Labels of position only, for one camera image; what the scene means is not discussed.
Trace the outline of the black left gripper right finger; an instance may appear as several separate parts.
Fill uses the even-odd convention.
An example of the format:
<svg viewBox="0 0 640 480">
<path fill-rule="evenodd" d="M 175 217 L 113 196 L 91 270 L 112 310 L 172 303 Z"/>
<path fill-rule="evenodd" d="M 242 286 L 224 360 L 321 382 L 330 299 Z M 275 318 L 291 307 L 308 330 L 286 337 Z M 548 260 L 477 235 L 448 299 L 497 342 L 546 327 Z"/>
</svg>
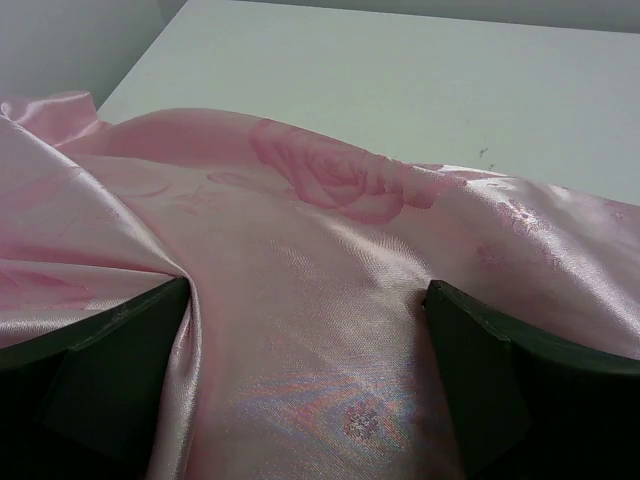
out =
<svg viewBox="0 0 640 480">
<path fill-rule="evenodd" d="M 469 479 L 636 479 L 639 363 L 443 281 L 422 303 Z"/>
</svg>

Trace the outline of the pink satin pillowcase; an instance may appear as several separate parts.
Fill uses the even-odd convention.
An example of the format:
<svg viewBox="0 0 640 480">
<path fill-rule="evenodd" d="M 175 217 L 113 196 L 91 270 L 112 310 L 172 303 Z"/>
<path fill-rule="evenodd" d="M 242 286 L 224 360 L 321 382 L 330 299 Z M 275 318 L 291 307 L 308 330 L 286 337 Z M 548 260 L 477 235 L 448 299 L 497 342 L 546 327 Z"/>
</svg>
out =
<svg viewBox="0 0 640 480">
<path fill-rule="evenodd" d="M 139 479 L 469 479 L 432 281 L 639 363 L 639 210 L 269 119 L 1 104 L 1 351 L 173 279 Z"/>
</svg>

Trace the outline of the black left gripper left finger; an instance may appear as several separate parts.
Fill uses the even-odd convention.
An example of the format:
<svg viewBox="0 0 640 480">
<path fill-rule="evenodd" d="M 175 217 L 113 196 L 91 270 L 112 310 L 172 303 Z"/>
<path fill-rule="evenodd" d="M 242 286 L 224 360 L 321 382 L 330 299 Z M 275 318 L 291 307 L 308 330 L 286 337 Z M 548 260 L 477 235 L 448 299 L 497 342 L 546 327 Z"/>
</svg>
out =
<svg viewBox="0 0 640 480">
<path fill-rule="evenodd" d="M 173 279 L 1 351 L 4 479 L 139 479 L 190 299 Z"/>
</svg>

